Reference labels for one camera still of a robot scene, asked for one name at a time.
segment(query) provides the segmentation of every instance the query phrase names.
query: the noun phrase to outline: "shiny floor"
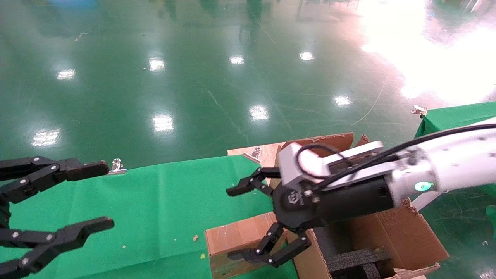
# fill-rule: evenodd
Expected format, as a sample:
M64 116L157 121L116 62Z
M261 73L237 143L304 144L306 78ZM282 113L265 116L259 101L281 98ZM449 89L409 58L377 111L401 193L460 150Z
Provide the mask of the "shiny floor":
M0 0L0 159L136 168L349 131L392 146L414 136L413 105L494 100L495 15L494 0Z

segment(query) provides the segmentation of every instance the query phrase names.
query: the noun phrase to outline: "green cloth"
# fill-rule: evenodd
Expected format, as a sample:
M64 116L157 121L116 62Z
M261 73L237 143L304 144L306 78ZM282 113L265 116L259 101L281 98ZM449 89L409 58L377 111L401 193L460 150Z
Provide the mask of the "green cloth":
M226 194L226 188L257 167L241 155L225 156L64 182L12 205L10 227L55 231L100 216L115 221L113 229L91 235L82 248L61 254L30 278L208 279L212 276L204 231L272 210L270 199L260 192L235 198ZM3 262L27 250L0 251ZM266 266L236 278L297 275L289 261L278 269Z
M492 117L496 117L496 102L429 110L415 137L474 124ZM484 185L480 189L496 198L496 185Z
M488 206L486 208L486 215L488 216L491 225L493 225L493 228L495 230L495 234L493 237L496 238L496 206Z

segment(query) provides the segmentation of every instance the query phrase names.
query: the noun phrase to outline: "white robotic arm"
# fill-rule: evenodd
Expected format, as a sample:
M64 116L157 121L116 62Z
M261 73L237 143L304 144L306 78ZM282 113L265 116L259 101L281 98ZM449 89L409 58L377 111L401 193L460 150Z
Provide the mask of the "white robotic arm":
M496 118L491 118L472 126L495 123ZM302 189L301 182L322 183L323 179L308 176L298 168L294 158L300 148L298 143L292 143L279 153L282 185L310 197L312 190ZM381 149L381 142L376 141L341 155L356 165ZM336 154L320 158L311 150L302 151L298 160L300 167L312 176L324 177L346 170L345 161ZM409 146L393 153L383 163L360 169L326 185L322 191L356 187L362 181L379 176L384 178L395 207L402 205L404 198L418 193L434 191L427 195L426 200L430 201L442 192L496 183L496 128L455 133Z

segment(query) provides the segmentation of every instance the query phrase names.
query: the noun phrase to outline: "cardboard box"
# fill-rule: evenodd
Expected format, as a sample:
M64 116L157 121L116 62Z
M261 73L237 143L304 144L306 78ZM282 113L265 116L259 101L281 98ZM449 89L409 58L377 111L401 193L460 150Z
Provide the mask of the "cardboard box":
M353 133L322 136L309 139L298 139L301 145L319 142L332 145L339 150L347 150L354 141ZM367 136L362 135L356 146L370 142ZM315 150L321 156L331 155L324 150ZM391 256L394 279L412 279L435 271L440 267L439 261L449 257L434 232L418 211L406 199L404 206L390 209L367 216L358 217L348 222L340 223L348 232L348 237L354 250L385 248ZM326 260L319 245L319 237L314 230L307 231L312 246L293 259L300 279L331 279ZM288 233L288 242L293 241L296 235Z
M250 264L240 257L233 258L228 254L244 248L256 248L267 230L275 222L274 213L268 212L206 230L205 240L210 256L212 277L214 279L227 279L259 268L261 265ZM273 252L280 250L285 240L286 232L279 239Z

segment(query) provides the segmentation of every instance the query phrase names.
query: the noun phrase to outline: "cardboard flap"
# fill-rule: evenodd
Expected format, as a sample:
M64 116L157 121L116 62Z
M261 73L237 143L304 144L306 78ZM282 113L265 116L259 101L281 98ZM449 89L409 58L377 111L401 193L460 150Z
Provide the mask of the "cardboard flap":
M449 257L424 217L410 205L350 221L355 249L385 247L397 268L417 270Z
M422 276L424 274L431 273L431 272L433 272L439 268L440 268L440 265L438 263L436 263L433 266L430 266L430 267L427 267L424 269L414 270L414 271L404 270L404 269L394 269L394 272L396 273L396 275L391 277L390 279L415 279L415 278Z
M361 146L361 145L364 145L364 144L367 144L371 142L370 139L365 135L363 134L360 139L358 140L357 144L355 145L355 147L358 147L358 146Z
M300 279L331 279L324 257L317 244L317 238L313 229L306 231L307 237L311 242L311 246L301 252L293 259L298 278ZM297 239L297 235L289 232L288 243Z
M295 140L287 141L282 146L282 149L287 147L292 142L297 142L301 145L307 145L310 143L318 142L318 143L322 143L322 144L326 144L326 145L331 145L331 146L339 149L340 151L345 151L345 150L350 149L351 144L353 144L353 140L354 140L353 133L320 136L320 137L307 138L307 139L295 139ZM329 155L332 155L332 153L329 153L329 152L327 152L325 150L321 150L321 149L315 149L312 151L317 153L320 157L327 157Z

